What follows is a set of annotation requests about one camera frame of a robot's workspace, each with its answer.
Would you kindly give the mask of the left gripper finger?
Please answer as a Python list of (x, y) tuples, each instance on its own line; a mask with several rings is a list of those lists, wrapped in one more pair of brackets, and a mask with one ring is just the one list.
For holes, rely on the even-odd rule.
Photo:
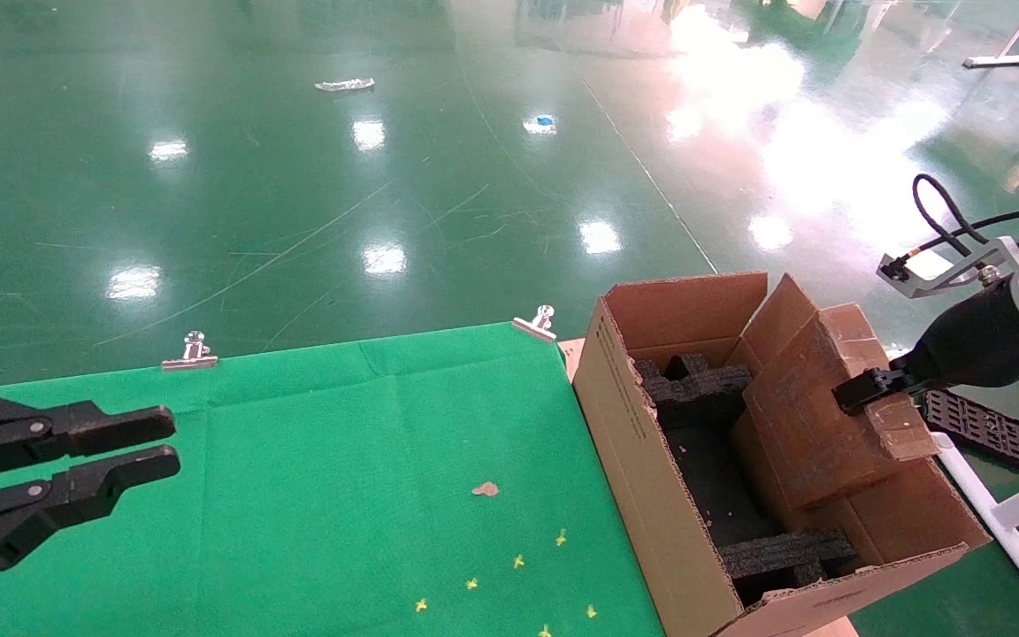
[(93, 402), (35, 408), (0, 399), (0, 472), (120, 450), (174, 433), (172, 411), (162, 404), (105, 414)]
[(178, 452), (157, 445), (0, 488), (0, 573), (16, 567), (54, 533), (111, 515), (127, 489), (178, 472)]

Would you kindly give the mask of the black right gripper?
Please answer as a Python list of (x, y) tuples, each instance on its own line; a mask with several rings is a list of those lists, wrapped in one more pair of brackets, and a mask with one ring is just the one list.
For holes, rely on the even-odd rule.
[(867, 368), (833, 388), (849, 416), (923, 388), (1001, 388), (1019, 380), (1019, 308), (1007, 277), (943, 311), (903, 355), (903, 368)]

